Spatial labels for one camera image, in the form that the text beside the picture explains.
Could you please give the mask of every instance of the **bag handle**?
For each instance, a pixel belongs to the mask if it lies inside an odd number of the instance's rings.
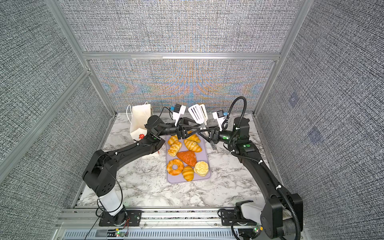
[[[128,121],[132,124],[132,122],[130,121],[130,119],[129,119],[129,117],[128,117],[128,108],[131,109],[131,115],[132,115],[132,107],[131,107],[130,104],[127,106],[127,110],[125,111],[125,113],[127,114],[127,119],[128,119]]]
[[[132,124],[132,122],[130,121],[130,119],[129,119],[129,117],[128,117],[128,108],[130,108],[130,110],[131,110],[131,115],[132,115],[132,107],[131,107],[130,104],[127,106],[127,110],[125,111],[125,114],[127,115],[127,119],[128,119],[128,121]]]

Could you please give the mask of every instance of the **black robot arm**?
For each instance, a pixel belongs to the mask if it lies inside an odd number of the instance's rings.
[[[271,172],[268,173],[260,165],[262,158],[259,150],[249,140],[249,119],[235,118],[232,131],[220,131],[217,126],[201,129],[199,124],[189,118],[180,118],[176,126],[173,123],[165,124],[160,117],[154,115],[148,119],[145,127],[147,134],[140,141],[117,150],[109,152],[98,150],[93,154],[83,173],[83,179],[100,199],[113,190],[117,170],[139,157],[158,151],[162,147],[165,141],[160,136],[177,135],[179,139],[186,139],[193,134],[199,134],[211,145],[217,144],[219,141],[227,144],[231,154],[238,157],[239,161],[249,170],[265,199],[260,220],[253,220],[261,223],[265,233],[270,238],[276,238],[291,234],[296,230],[296,237],[300,237],[300,231],[303,229],[303,201],[298,194],[291,194],[280,182],[277,182],[274,176],[271,177]],[[288,208],[284,199],[289,201],[292,206],[289,212],[293,212],[297,216],[295,224],[293,224],[292,216],[283,217],[283,214],[287,213],[286,208]],[[249,202],[244,201],[236,204],[235,218],[232,220],[249,219],[242,212],[242,205],[249,204]],[[225,210],[222,210],[221,215],[226,214]],[[124,220],[125,207],[123,206],[120,212],[113,212],[110,215],[112,218],[109,220],[119,225]]]

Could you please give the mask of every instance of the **mounting plate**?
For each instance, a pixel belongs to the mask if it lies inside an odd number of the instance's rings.
[[[127,210],[126,213],[127,213],[127,217],[130,218],[130,220],[128,222],[128,226],[138,227],[140,225],[142,211],[141,210]],[[113,225],[113,223],[108,222],[108,219],[105,219],[105,218],[100,219],[99,226],[100,227],[122,227],[122,226]]]
[[[234,210],[220,209],[221,224],[223,226],[230,226],[234,220],[236,220],[236,214]],[[248,226],[252,225],[249,222],[235,222],[234,226]]]

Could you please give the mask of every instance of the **donut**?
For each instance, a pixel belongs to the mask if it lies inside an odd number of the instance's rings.
[[[169,161],[169,163],[167,165],[167,171],[172,176],[179,175],[183,171],[183,169],[184,169],[184,163],[182,161],[180,161],[179,159],[173,159],[173,160]]]

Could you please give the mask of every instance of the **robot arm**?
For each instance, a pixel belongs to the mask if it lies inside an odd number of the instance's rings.
[[[265,233],[270,238],[291,234],[295,230],[292,216],[286,210],[286,202],[277,190],[271,176],[258,163],[261,155],[258,148],[249,140],[249,119],[235,118],[233,131],[222,130],[218,126],[202,129],[199,124],[189,118],[179,118],[176,124],[165,124],[160,117],[151,116],[145,127],[146,136],[140,141],[117,149],[104,152],[96,151],[83,173],[85,183],[96,193],[104,207],[102,218],[108,218],[116,226],[124,223],[126,219],[125,207],[122,197],[119,200],[113,190],[116,183],[116,173],[124,165],[133,160],[158,151],[165,141],[159,137],[163,135],[177,135],[179,139],[185,139],[193,134],[199,134],[212,146],[219,141],[229,144],[231,153],[238,157],[239,161],[249,170],[258,184],[264,199],[264,206],[257,206],[252,201],[236,203],[232,217],[227,210],[222,210],[221,216],[228,216],[233,220],[250,219],[261,224]],[[298,194],[291,194],[282,184],[280,192],[286,195],[297,214],[300,222],[300,231],[303,229],[303,201]]]

